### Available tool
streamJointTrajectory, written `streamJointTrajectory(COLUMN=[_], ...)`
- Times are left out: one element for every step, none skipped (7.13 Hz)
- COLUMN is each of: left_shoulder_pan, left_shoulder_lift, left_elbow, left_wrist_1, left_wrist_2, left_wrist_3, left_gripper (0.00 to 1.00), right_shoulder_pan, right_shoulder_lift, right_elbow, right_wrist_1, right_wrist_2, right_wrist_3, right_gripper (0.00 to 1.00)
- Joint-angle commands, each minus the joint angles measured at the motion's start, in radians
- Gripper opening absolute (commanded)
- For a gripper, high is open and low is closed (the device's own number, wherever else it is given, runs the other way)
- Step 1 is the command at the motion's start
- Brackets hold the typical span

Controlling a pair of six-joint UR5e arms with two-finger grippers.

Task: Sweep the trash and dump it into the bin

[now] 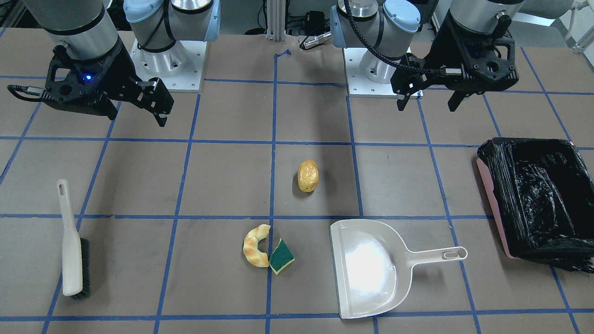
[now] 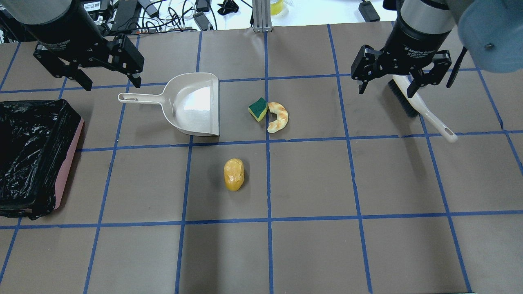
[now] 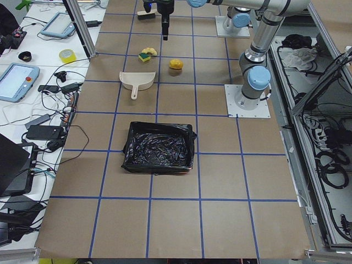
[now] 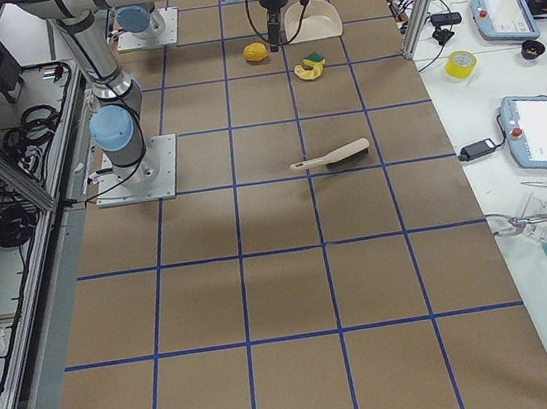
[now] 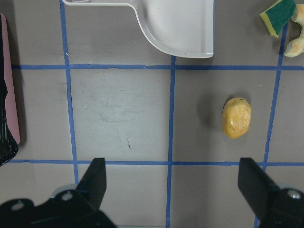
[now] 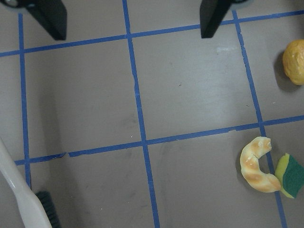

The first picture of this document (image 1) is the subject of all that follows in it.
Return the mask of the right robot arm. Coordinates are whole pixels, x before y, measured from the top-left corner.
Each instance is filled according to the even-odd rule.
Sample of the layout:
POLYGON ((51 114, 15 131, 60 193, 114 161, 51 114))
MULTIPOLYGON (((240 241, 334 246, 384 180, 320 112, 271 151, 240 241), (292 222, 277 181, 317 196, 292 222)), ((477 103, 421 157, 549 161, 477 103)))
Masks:
POLYGON ((164 127, 174 98, 164 78, 191 68, 183 41, 215 41, 218 0, 125 0, 123 12, 136 38, 137 66, 101 0, 25 0, 54 42, 42 87, 7 86, 21 101, 66 112, 117 117, 114 101, 128 102, 164 127), (138 67, 150 75, 141 78, 138 67))

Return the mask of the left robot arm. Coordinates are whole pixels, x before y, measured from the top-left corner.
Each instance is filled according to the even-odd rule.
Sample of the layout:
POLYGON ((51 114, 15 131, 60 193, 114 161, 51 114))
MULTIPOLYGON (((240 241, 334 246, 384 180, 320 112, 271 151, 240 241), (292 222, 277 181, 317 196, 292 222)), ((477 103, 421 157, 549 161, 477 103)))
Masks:
POLYGON ((393 67, 389 78, 397 108, 431 85, 452 91, 454 112, 465 98, 504 91, 518 82, 515 43, 509 33, 521 0, 454 0, 428 54, 408 51, 422 24, 407 0, 340 0, 331 8, 329 29, 335 47, 364 47, 367 55, 393 67))

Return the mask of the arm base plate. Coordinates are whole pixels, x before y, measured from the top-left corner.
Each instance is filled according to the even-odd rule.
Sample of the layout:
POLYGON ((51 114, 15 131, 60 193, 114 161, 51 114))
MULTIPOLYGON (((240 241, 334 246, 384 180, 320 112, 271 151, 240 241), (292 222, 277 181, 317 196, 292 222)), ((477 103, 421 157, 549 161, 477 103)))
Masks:
POLYGON ((345 48, 343 55, 350 97, 402 98, 391 85, 397 68, 380 61, 364 47, 345 48))
POLYGON ((167 51, 151 53, 141 51, 135 43, 130 56, 143 80, 158 77, 170 92, 199 93, 207 48, 207 42, 184 40, 167 51))

